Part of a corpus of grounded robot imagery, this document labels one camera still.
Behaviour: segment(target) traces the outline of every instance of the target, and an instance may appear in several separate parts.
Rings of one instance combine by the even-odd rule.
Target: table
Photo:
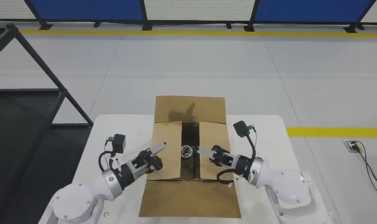
[[[287,135],[284,122],[279,116],[231,115],[227,116],[230,147],[233,154],[250,157],[252,150],[247,139],[240,138],[233,123],[244,120],[254,124],[257,130],[257,156],[268,160],[271,170],[292,169],[299,165]],[[125,153],[119,156],[121,163],[132,159],[142,149],[149,147],[153,131],[153,115],[100,115],[89,136],[78,165],[74,182],[90,183],[101,171],[98,156],[104,151],[106,137],[116,133],[126,136]],[[242,219],[222,218],[139,218],[138,213],[147,176],[139,178],[126,188],[114,202],[105,202],[99,223],[278,223],[264,188],[257,189],[245,180],[236,182]]]

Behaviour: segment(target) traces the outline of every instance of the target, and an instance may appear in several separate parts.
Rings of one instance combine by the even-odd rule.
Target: black pole
[[[244,29],[245,29],[246,32],[253,32],[253,31],[255,31],[254,27],[253,27],[253,24],[255,22],[255,17],[257,16],[259,2],[260,2],[260,0],[255,0],[254,1],[254,7],[253,7],[252,16],[250,17],[250,21],[247,24],[247,26],[244,26]]]
[[[49,78],[55,83],[55,85],[61,90],[67,92],[67,99],[71,102],[71,104],[77,109],[77,111],[82,115],[83,118],[89,123],[90,126],[93,126],[92,120],[89,116],[85,113],[85,111],[80,107],[77,101],[73,98],[73,96],[67,91],[64,85],[59,81],[57,76],[49,69],[45,61],[38,55],[38,53],[33,49],[33,47],[29,44],[29,42],[25,39],[25,37],[20,33],[18,28],[14,24],[7,24],[7,28],[15,29],[16,34],[15,38],[17,41],[25,48],[25,50],[29,53],[29,55],[37,62],[37,64],[42,68],[42,70],[49,76]]]
[[[139,4],[140,4],[141,14],[143,15],[143,22],[144,22],[142,30],[143,31],[152,31],[153,24],[151,24],[148,21],[147,11],[145,10],[144,0],[139,0]]]
[[[30,11],[34,14],[35,18],[41,24],[41,27],[39,30],[49,30],[52,27],[52,24],[47,24],[46,21],[44,21],[37,10],[34,8],[33,4],[31,4],[30,0],[24,0],[26,5],[29,7]]]
[[[343,28],[344,30],[346,30],[346,32],[348,33],[357,33],[356,32],[356,28],[359,28],[360,30],[364,30],[364,27],[361,26],[360,22],[361,20],[363,20],[363,18],[365,17],[365,15],[368,13],[368,11],[372,8],[372,6],[374,5],[374,3],[376,2],[377,0],[372,0],[368,6],[364,9],[364,11],[361,13],[360,17],[358,18],[358,20],[356,20],[356,22],[354,22],[353,24],[351,24],[349,27],[346,27],[346,28]]]

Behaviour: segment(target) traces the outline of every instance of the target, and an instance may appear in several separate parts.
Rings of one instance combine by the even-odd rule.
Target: open cardboard box
[[[157,96],[152,144],[162,142],[167,143],[158,154],[163,168],[147,176],[140,217],[241,218],[235,186],[216,182],[223,168],[198,153],[181,158],[184,144],[208,149],[217,144],[230,151],[224,98]]]

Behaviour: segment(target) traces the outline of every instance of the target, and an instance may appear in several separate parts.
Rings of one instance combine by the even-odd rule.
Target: yellow line
[[[377,137],[375,127],[287,127],[290,137]]]
[[[28,35],[206,35],[206,36],[268,36],[268,37],[351,37],[377,38],[377,33],[345,32],[239,32],[239,31],[132,31],[132,30],[21,30]]]

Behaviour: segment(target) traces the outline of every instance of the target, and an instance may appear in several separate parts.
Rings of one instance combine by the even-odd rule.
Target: gray floor
[[[377,39],[27,39],[92,119],[153,114],[156,95],[207,95],[225,97],[228,114],[277,114],[288,127],[377,127]],[[0,53],[0,88],[53,86],[17,42]],[[65,102],[55,122],[72,121],[82,122]],[[312,174],[339,223],[375,223],[377,192],[362,159],[348,153],[342,139],[291,141],[301,168]],[[377,171],[377,140],[358,139]]]

